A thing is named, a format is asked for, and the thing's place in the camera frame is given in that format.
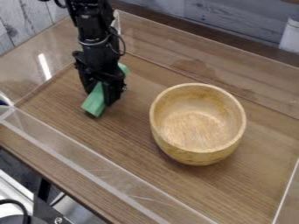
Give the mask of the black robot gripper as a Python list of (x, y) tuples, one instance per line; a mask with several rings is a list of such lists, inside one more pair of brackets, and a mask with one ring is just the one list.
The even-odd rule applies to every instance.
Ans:
[[(75, 67), (79, 71), (79, 79), (84, 91), (89, 94), (99, 83), (99, 73), (109, 74), (117, 68), (121, 57), (117, 38), (79, 38), (81, 51), (73, 53), (76, 59)], [(127, 89), (125, 76), (112, 77), (101, 83), (104, 92), (104, 103), (111, 106)]]

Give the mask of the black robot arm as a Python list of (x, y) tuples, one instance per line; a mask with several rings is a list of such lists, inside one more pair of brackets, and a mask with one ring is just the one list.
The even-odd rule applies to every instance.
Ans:
[(39, 0), (53, 1), (65, 9), (73, 26), (77, 28), (80, 51), (72, 52), (75, 67), (85, 92), (89, 94), (99, 84), (103, 99), (111, 106), (125, 87), (125, 72), (119, 66), (127, 53), (125, 41), (112, 26), (115, 11), (108, 0)]

